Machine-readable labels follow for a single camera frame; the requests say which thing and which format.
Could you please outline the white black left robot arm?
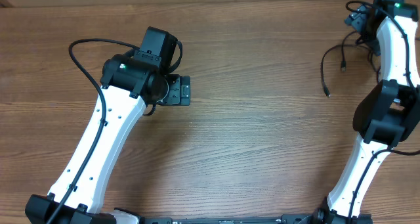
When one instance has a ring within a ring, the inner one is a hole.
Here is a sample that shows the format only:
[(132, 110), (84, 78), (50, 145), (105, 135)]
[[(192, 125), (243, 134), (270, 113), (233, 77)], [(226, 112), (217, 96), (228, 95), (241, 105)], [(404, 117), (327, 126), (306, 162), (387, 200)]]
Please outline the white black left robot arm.
[(172, 34), (148, 27), (140, 46), (108, 59), (93, 114), (65, 170), (47, 195), (31, 195), (25, 214), (31, 223), (143, 223), (140, 215), (116, 208), (101, 211), (108, 181), (132, 128), (156, 106), (190, 105), (189, 76), (174, 71), (182, 43)]

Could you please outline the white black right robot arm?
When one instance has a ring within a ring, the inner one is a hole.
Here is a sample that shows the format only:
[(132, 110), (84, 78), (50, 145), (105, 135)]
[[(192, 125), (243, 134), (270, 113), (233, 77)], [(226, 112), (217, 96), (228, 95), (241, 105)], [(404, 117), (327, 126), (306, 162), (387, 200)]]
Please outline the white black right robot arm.
[(385, 158), (397, 153), (419, 123), (419, 73), (415, 36), (419, 12), (405, 0), (359, 2), (345, 24), (359, 34), (354, 46), (381, 59), (377, 85), (358, 105), (352, 153), (333, 190), (313, 214), (297, 214), (297, 223), (372, 223), (360, 212), (362, 200)]

